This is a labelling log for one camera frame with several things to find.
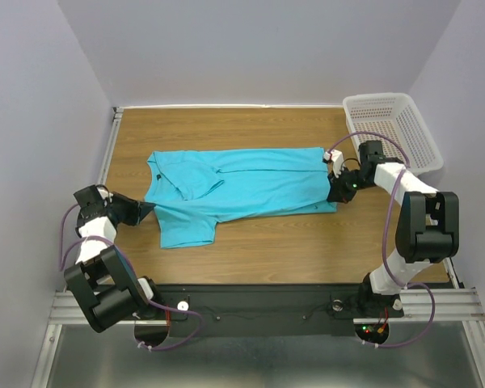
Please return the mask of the turquoise t-shirt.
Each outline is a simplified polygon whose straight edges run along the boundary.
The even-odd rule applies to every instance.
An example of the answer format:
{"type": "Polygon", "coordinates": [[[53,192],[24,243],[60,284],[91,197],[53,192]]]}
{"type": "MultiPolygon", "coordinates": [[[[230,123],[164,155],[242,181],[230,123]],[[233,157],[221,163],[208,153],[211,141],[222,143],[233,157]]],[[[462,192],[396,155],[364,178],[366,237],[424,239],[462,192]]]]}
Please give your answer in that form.
{"type": "Polygon", "coordinates": [[[147,160],[162,249],[214,243],[220,223],[334,213],[324,150],[154,151],[147,160]]]}

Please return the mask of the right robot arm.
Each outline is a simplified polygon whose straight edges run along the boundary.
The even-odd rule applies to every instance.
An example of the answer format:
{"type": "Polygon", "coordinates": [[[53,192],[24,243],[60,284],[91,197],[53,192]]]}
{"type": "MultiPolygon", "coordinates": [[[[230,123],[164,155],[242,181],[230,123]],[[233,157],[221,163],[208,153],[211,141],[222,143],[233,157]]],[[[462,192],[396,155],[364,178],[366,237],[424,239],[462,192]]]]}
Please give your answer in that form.
{"type": "Polygon", "coordinates": [[[399,293],[416,275],[458,253],[460,204],[457,194],[427,185],[401,159],[386,156],[381,141],[365,141],[358,151],[354,170],[335,148],[324,153],[323,161],[331,166],[328,201],[347,204],[358,191],[378,187],[390,195],[389,213],[400,206],[395,248],[387,250],[390,227],[385,226],[382,264],[365,276],[356,295],[356,310],[374,315],[399,310],[399,293]]]}

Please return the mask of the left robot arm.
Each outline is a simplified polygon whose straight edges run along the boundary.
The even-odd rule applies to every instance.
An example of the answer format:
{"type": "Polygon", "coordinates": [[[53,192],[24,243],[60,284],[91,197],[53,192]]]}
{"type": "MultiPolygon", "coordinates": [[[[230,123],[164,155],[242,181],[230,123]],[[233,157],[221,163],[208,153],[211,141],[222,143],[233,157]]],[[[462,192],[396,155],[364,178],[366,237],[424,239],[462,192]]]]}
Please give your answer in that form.
{"type": "Polygon", "coordinates": [[[137,226],[155,204],[91,185],[74,193],[79,237],[74,264],[64,271],[67,289],[91,328],[100,333],[129,317],[156,318],[163,298],[148,277],[137,277],[114,241],[118,225],[137,226]]]}

